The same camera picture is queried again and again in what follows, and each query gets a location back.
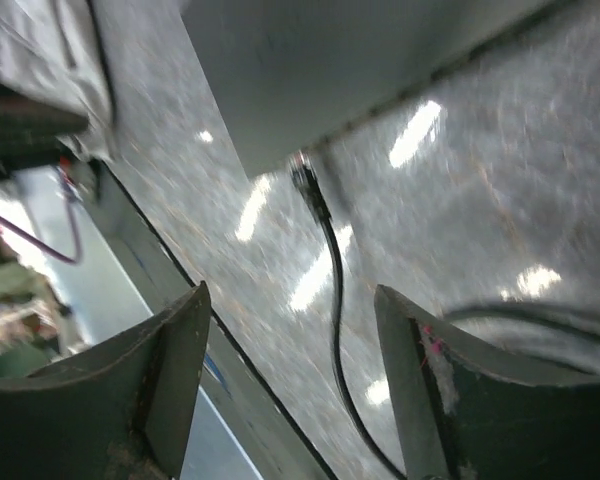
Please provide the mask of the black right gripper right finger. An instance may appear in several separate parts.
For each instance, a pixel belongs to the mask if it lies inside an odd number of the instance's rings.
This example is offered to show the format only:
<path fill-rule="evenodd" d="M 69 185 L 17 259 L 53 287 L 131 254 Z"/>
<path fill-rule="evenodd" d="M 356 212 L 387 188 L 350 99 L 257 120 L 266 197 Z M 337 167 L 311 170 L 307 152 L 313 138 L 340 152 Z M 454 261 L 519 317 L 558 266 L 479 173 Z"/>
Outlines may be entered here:
<path fill-rule="evenodd" d="M 500 301 L 435 316 L 374 296 L 410 479 L 600 479 L 600 315 Z"/>

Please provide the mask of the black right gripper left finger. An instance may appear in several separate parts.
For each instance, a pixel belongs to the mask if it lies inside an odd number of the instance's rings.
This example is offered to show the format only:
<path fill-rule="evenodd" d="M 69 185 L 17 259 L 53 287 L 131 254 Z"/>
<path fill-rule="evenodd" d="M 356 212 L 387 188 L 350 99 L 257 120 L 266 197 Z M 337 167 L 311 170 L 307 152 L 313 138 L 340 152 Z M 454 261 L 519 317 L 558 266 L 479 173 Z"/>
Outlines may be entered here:
<path fill-rule="evenodd" d="M 0 479 L 177 479 L 207 346 L 206 284 L 26 377 L 0 378 Z"/>

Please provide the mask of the black network switch box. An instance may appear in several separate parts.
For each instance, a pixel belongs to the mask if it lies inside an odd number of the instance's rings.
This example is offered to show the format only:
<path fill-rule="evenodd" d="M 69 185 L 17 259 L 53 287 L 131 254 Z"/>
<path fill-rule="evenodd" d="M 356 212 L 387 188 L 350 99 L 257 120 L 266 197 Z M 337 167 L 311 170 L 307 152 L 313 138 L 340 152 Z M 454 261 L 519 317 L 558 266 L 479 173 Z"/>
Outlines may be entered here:
<path fill-rule="evenodd" d="M 190 1 L 181 18 L 252 178 L 544 8 L 542 1 Z"/>

